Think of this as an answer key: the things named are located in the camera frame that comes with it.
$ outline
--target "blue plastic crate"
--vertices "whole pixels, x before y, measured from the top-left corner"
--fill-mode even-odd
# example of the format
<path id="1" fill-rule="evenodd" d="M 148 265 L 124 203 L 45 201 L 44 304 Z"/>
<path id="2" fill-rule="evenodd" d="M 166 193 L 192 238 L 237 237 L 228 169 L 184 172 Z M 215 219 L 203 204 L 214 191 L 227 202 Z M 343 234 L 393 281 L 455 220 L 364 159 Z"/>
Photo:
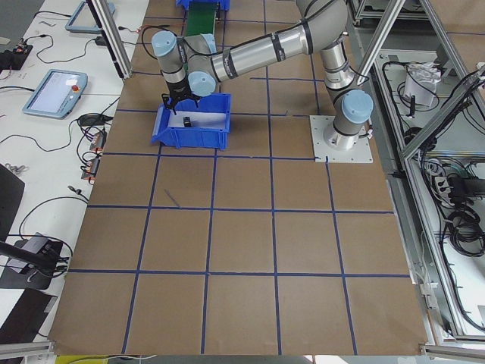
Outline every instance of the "blue plastic crate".
<path id="1" fill-rule="evenodd" d="M 192 0 L 176 0 L 175 5 L 182 5 L 185 10 L 189 10 L 189 3 Z M 197 2 L 218 2 L 221 4 L 221 10 L 227 11 L 230 8 L 230 0 L 196 0 Z"/>
<path id="2" fill-rule="evenodd" d="M 160 141 L 166 146 L 227 148 L 230 132 L 230 94 L 213 93 L 199 100 L 179 102 L 177 115 L 163 104 L 158 108 L 152 143 Z M 183 117 L 190 116 L 192 127 L 183 126 Z"/>

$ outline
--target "robotic arm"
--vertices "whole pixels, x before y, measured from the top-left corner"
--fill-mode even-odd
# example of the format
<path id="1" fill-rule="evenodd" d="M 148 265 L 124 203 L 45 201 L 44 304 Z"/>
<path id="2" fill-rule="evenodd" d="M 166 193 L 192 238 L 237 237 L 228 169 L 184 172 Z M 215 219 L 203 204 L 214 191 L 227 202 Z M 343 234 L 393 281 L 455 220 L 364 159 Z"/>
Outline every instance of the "robotic arm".
<path id="1" fill-rule="evenodd" d="M 163 96 L 165 107 L 174 109 L 184 99 L 197 102 L 213 93 L 217 82 L 294 55 L 320 52 L 325 85 L 336 108 L 325 140 L 336 149 L 351 149 L 374 104 L 358 89 L 343 48 L 346 4 L 344 0 L 296 0 L 296 4 L 303 16 L 297 24 L 223 52 L 216 52 L 211 34 L 177 37 L 166 30 L 156 33 L 152 45 L 170 93 Z"/>

